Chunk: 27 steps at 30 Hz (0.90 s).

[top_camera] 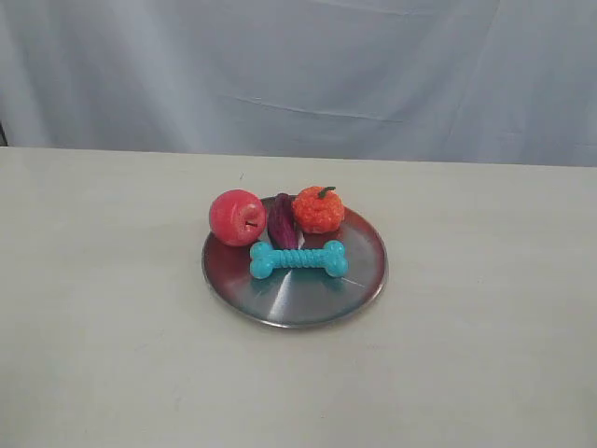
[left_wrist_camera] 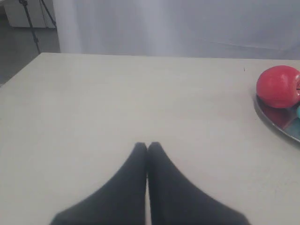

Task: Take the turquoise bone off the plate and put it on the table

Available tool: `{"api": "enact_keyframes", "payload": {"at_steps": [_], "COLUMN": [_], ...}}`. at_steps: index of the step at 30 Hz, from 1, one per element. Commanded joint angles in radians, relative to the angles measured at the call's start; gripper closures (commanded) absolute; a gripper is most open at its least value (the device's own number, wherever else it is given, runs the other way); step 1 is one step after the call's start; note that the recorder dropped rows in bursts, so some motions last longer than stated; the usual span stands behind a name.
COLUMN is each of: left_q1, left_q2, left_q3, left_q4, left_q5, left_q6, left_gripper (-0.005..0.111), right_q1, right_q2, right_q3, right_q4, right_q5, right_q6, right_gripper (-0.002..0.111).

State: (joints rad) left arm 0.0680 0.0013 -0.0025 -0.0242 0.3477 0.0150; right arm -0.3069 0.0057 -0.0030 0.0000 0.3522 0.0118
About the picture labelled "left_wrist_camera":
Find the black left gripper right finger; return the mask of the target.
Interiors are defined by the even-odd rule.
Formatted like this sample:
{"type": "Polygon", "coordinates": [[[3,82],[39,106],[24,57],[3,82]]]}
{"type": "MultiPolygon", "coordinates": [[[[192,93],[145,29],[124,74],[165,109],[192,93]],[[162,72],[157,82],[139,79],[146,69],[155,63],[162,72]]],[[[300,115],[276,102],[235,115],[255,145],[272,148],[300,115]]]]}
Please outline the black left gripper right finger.
{"type": "Polygon", "coordinates": [[[240,212],[190,182],[158,142],[148,147],[148,189],[154,225],[248,225],[240,212]]]}

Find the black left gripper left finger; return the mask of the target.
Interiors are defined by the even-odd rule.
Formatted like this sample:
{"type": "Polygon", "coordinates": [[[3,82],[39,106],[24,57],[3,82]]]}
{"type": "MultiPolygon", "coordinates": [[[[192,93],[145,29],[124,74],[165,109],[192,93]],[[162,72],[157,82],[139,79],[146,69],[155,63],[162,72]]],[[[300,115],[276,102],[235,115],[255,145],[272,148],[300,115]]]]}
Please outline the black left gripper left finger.
{"type": "Polygon", "coordinates": [[[99,190],[58,213],[53,225],[145,224],[147,147],[135,144],[131,154],[99,190]]]}

